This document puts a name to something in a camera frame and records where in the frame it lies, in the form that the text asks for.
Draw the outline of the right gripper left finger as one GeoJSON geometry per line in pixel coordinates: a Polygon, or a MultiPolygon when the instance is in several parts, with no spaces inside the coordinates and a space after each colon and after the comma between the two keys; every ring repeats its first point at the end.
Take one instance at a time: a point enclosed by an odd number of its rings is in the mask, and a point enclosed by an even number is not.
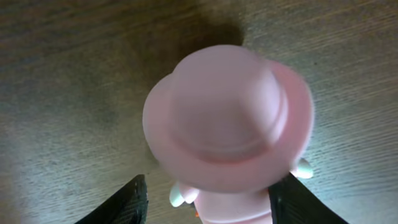
{"type": "Polygon", "coordinates": [[[147,209],[145,175],[139,174],[76,224],[145,224],[147,209]]]}

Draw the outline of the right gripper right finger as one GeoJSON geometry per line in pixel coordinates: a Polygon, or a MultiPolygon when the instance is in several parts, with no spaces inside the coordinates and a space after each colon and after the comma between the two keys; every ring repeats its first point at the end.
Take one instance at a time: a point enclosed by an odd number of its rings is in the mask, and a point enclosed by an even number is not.
{"type": "Polygon", "coordinates": [[[348,224],[292,174],[268,188],[273,224],[348,224]]]}

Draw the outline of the pink hat duck figurine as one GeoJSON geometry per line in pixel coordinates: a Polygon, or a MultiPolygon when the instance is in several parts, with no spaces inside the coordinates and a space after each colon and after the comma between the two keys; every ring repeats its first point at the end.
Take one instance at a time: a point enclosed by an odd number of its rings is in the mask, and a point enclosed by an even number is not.
{"type": "Polygon", "coordinates": [[[299,165],[314,122],[304,79],[236,45],[196,51],[151,89],[142,124],[203,223],[271,223],[269,187],[299,165]]]}

